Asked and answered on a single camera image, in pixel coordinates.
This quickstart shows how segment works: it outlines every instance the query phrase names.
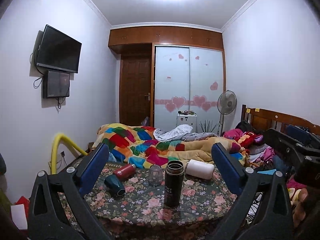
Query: black box below tv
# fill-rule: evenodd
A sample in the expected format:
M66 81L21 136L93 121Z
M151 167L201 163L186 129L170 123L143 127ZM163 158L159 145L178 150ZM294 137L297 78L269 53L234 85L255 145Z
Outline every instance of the black box below tv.
M65 98L70 96L70 74L48 70L43 76L42 98Z

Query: red thermos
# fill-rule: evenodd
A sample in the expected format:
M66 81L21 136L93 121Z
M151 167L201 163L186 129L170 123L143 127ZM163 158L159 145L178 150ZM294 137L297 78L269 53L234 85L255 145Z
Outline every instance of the red thermos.
M121 168L115 170L113 174L116 175L119 180L126 180L131 175L136 173L136 169L136 165L126 164L125 166L122 166Z

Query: door handle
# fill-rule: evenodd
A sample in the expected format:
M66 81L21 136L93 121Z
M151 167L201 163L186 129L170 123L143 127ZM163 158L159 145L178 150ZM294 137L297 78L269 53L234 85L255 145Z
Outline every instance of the door handle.
M148 101L150 101L151 100L151 94L150 93L148 93L147 95L144 95L145 97L148 97Z

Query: wall-mounted tv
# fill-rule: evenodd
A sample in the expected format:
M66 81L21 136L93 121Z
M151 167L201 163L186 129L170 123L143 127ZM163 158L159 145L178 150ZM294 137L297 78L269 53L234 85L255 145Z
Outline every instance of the wall-mounted tv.
M81 43L46 25L36 65L78 73Z

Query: sliding wardrobe door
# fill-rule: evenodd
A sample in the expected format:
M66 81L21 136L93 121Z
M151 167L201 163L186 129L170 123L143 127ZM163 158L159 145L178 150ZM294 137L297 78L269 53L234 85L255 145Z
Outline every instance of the sliding wardrobe door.
M217 101L222 92L222 52L190 48L190 110L198 116L197 132L202 132L200 122L210 121L212 127L219 123Z
M154 126L176 127L178 111L189 110L189 48L156 47Z

